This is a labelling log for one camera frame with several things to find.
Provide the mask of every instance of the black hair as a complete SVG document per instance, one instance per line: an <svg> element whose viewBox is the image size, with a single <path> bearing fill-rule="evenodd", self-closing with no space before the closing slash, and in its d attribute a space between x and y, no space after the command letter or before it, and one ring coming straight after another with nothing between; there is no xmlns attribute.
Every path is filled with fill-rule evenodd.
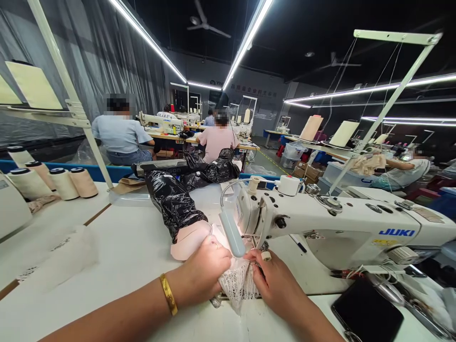
<svg viewBox="0 0 456 342"><path fill-rule="evenodd" d="M227 113L217 113L215 116L215 123L222 125L222 126L227 126L229 122L229 117Z"/></svg>

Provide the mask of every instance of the black ceiling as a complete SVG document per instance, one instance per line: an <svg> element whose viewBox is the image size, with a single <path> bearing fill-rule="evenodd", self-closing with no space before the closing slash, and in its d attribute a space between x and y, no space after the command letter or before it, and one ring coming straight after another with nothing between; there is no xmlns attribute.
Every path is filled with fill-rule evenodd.
<svg viewBox="0 0 456 342"><path fill-rule="evenodd" d="M228 34L225 38L204 29L187 31L190 16L198 17L192 0L128 0L161 44L170 50L231 64L257 0L201 0L208 23ZM329 87L338 67L331 52L342 59L353 42L354 29L434 33L444 36L417 77L456 71L456 1L275 0L241 65L249 69ZM395 43L356 41L339 88L375 83L396 48ZM403 45L393 79L405 75L422 50ZM313 57L306 57L314 52ZM396 56L380 81L389 81Z"/></svg>

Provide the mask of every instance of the lace fabric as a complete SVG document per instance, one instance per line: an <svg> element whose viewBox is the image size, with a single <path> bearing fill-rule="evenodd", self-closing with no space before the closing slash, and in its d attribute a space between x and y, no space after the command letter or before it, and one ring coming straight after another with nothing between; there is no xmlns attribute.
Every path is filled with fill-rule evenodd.
<svg viewBox="0 0 456 342"><path fill-rule="evenodd" d="M222 274L218 282L238 315L244 300L259 297L259 291L253 282L253 268L248 260L233 258L231 267Z"/></svg>

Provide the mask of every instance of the pink fabric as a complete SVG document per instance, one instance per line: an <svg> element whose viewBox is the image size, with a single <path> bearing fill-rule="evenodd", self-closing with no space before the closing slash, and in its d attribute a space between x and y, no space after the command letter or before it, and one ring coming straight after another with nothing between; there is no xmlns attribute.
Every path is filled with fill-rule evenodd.
<svg viewBox="0 0 456 342"><path fill-rule="evenodd" d="M235 149L239 140L233 130L229 128L208 127L199 136L201 145L206 146L204 161L211 163L216 160L224 148Z"/></svg>

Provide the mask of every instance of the ceiling fan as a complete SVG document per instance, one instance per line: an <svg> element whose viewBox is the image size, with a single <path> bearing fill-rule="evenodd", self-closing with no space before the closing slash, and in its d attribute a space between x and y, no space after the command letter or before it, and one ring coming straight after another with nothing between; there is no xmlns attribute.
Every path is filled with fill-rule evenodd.
<svg viewBox="0 0 456 342"><path fill-rule="evenodd" d="M208 24L208 19L204 15L203 8L201 7L201 4L200 4L200 0L195 0L195 6L196 6L196 9L198 10L198 14L199 14L199 17L201 18L201 20L197 17L190 17L190 21L194 26L187 27L188 31L191 31L194 29L200 29L200 28L208 29L208 30L216 32L222 36L225 36L227 38L231 38L231 36L229 34L222 32Z"/></svg>

